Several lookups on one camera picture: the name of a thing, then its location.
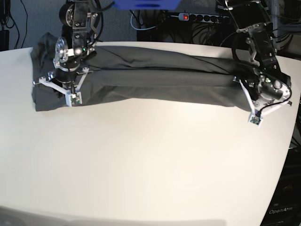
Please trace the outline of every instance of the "floor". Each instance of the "floor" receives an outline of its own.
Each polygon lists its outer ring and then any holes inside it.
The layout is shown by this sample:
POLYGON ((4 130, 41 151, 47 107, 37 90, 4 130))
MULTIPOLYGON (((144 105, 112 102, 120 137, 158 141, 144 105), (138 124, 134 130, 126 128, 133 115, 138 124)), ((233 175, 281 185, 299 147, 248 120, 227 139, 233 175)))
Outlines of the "floor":
MULTIPOLYGON (((111 0, 101 0, 103 6, 111 0)), ((24 42, 25 47, 36 45, 40 37, 49 32, 54 36, 61 35, 62 24, 58 17, 64 0, 23 0, 28 12, 28 32, 24 42)), ((214 0, 182 0, 177 12, 214 13, 214 0)), ((20 31, 18 48, 21 48, 26 28, 26 14, 20 0, 11 0, 11 14, 20 31)), ((131 27, 129 11, 120 11, 112 8, 104 13, 104 31, 101 36, 103 41, 135 41, 136 31, 131 27)), ((17 31, 10 29, 10 49, 17 41, 17 31)))

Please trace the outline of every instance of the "folded garment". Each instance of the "folded garment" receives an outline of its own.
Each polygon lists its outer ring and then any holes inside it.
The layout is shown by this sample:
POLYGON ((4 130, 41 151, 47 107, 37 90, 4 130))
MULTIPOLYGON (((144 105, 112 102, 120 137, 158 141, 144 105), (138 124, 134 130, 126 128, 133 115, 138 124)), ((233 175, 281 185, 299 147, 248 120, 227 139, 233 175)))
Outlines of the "folded garment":
MULTIPOLYGON (((45 34, 31 53, 33 80, 54 70, 57 38, 45 34)), ((234 76, 246 73, 232 59, 189 56, 148 48, 98 46, 97 55, 86 63, 89 73, 81 87, 82 101, 96 105, 129 98, 150 98, 192 102, 226 107, 237 106, 249 111, 247 98, 234 76)), ((36 111, 66 106, 52 88, 33 87, 36 111)))

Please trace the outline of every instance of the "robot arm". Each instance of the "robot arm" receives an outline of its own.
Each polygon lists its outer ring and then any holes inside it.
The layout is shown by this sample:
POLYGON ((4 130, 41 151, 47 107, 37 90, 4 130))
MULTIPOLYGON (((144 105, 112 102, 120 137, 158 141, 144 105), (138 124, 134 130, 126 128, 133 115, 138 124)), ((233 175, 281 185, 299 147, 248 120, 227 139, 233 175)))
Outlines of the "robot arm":
MULTIPOLYGON (((62 6, 59 15, 63 28, 55 46, 55 70, 39 79, 39 83, 64 94, 68 106, 82 104, 80 88, 89 73, 85 60, 96 55, 94 46, 103 29, 97 33, 96 27, 103 17, 102 12, 114 4, 102 9, 99 0, 94 1, 96 7, 92 0, 67 0, 62 6)), ((238 58, 236 46, 232 47, 232 53, 234 60, 250 73, 235 78, 235 81, 241 84, 252 109, 249 122, 260 125, 265 115, 284 104, 291 104, 290 77, 280 70, 272 38, 266 30, 271 22, 261 2, 225 0, 224 7, 231 14, 237 32, 248 34, 246 42, 250 45, 250 61, 238 58)))
POLYGON ((238 33, 248 34, 250 62, 241 61, 232 47, 233 59, 253 71, 254 77, 239 80, 252 109, 249 122, 259 125, 264 116, 289 102, 291 78, 282 73, 276 59, 277 49, 267 32, 271 23, 259 0, 225 0, 238 33))
POLYGON ((80 88, 89 73, 84 60, 96 55, 94 46, 103 26, 99 34, 96 27, 103 17, 102 11, 113 5, 101 9, 99 1, 95 0, 95 3, 96 7, 92 0, 67 0, 62 6, 59 16, 63 27, 62 36, 55 45, 55 70, 39 79, 39 83, 64 94, 68 106, 82 104, 80 88))

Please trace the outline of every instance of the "white table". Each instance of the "white table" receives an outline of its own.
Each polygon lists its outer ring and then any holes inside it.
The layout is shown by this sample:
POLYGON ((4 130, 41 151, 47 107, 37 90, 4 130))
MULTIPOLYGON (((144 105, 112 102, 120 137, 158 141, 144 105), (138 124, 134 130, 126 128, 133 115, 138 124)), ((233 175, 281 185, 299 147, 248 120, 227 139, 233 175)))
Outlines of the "white table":
MULTIPOLYGON (((101 45, 231 57, 189 44, 101 45)), ((0 53, 0 206, 86 226, 260 225, 293 133, 299 61, 278 57, 293 106, 258 129, 236 107, 148 99, 37 113, 30 51, 0 53)))

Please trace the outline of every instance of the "blue object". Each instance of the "blue object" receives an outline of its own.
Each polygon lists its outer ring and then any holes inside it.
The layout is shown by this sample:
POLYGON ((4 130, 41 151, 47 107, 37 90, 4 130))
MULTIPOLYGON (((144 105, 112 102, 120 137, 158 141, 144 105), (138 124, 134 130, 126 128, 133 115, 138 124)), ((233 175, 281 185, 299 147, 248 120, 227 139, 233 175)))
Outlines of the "blue object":
POLYGON ((119 9, 166 9, 175 10, 181 0, 115 0, 119 9))

